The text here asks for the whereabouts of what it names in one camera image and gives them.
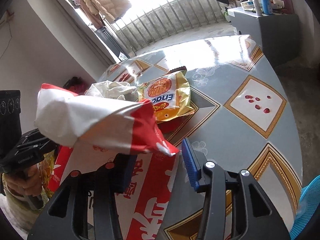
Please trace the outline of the person's left hand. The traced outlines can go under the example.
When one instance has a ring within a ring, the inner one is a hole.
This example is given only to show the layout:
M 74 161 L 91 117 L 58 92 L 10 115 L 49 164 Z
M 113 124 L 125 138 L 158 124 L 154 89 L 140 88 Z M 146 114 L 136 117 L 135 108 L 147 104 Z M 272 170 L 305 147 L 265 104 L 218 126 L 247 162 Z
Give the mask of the person's left hand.
M 42 192 L 42 180 L 40 170 L 37 165 L 33 165 L 26 169 L 25 178 L 19 177 L 17 174 L 4 174 L 4 180 L 8 190 L 17 196 L 33 196 L 36 197 Z

